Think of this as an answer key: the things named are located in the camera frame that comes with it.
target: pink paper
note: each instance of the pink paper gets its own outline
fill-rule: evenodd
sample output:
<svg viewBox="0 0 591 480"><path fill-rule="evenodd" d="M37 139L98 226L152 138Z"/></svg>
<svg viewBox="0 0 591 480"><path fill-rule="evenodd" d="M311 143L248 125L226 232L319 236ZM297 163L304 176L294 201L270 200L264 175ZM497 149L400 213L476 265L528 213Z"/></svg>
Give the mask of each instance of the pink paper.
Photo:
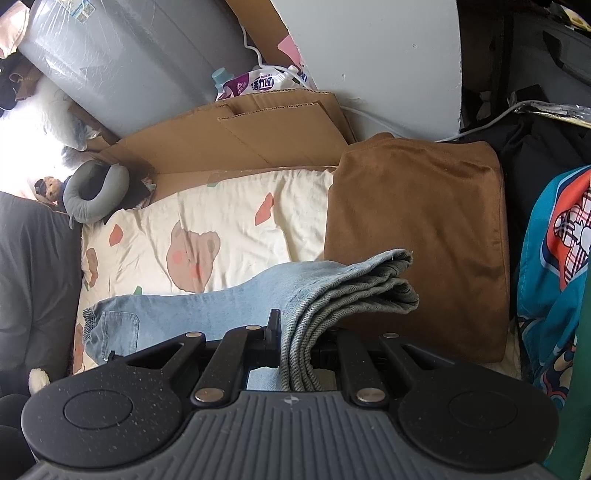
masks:
<svg viewBox="0 0 591 480"><path fill-rule="evenodd" d="M300 51L297 49L296 44L291 38L291 35L286 36L283 40L279 42L277 48L281 50L285 55L291 58L291 61L294 63L296 67L302 68L303 65L301 64L301 55Z"/></svg>

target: light blue jeans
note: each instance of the light blue jeans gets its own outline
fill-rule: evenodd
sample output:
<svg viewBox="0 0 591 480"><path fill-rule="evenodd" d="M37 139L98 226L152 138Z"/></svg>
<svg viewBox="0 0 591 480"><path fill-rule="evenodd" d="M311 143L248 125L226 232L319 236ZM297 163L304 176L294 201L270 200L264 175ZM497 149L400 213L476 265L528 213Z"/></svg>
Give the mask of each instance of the light blue jeans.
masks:
<svg viewBox="0 0 591 480"><path fill-rule="evenodd" d="M342 317L357 312L408 313L418 297L398 278L412 262L402 249L363 263L294 262L271 267L237 287L179 296L126 295L84 311L86 353L98 364L110 353L129 355L185 332L208 340L230 329L266 325L271 309L281 310L281 372L251 372L249 388L314 390L309 351Z"/></svg>

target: white plush toy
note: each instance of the white plush toy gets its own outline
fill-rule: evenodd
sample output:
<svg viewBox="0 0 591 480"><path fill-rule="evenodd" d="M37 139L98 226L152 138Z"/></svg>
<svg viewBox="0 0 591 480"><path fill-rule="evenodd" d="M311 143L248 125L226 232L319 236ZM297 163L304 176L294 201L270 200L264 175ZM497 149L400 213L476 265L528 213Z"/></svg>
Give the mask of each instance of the white plush toy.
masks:
<svg viewBox="0 0 591 480"><path fill-rule="evenodd" d="M34 368L29 372L29 392L34 395L43 387L48 386L50 383L49 377L45 370L41 368Z"/></svg>

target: cardboard box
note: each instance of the cardboard box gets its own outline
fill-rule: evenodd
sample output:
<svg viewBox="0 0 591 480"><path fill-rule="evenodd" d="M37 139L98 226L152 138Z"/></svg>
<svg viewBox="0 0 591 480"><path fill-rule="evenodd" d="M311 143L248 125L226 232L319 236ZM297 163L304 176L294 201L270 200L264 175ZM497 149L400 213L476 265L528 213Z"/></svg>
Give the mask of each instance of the cardboard box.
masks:
<svg viewBox="0 0 591 480"><path fill-rule="evenodd" d="M156 201L228 178L224 172L336 166L354 141L334 94L279 90L199 107L123 138L100 157L150 173Z"/></svg>
<svg viewBox="0 0 591 480"><path fill-rule="evenodd" d="M289 33L271 0L226 0L226 3L268 64L284 67L292 64L290 58L277 48Z"/></svg>

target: gray plastic wrap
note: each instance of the gray plastic wrap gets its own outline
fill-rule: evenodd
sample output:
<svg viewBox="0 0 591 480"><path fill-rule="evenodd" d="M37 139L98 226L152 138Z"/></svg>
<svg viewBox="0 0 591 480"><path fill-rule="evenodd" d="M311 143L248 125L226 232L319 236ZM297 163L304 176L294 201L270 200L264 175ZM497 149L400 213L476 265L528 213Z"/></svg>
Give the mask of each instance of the gray plastic wrap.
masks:
<svg viewBox="0 0 591 480"><path fill-rule="evenodd" d="M215 100L256 58L217 0L36 0L20 51L120 137Z"/></svg>

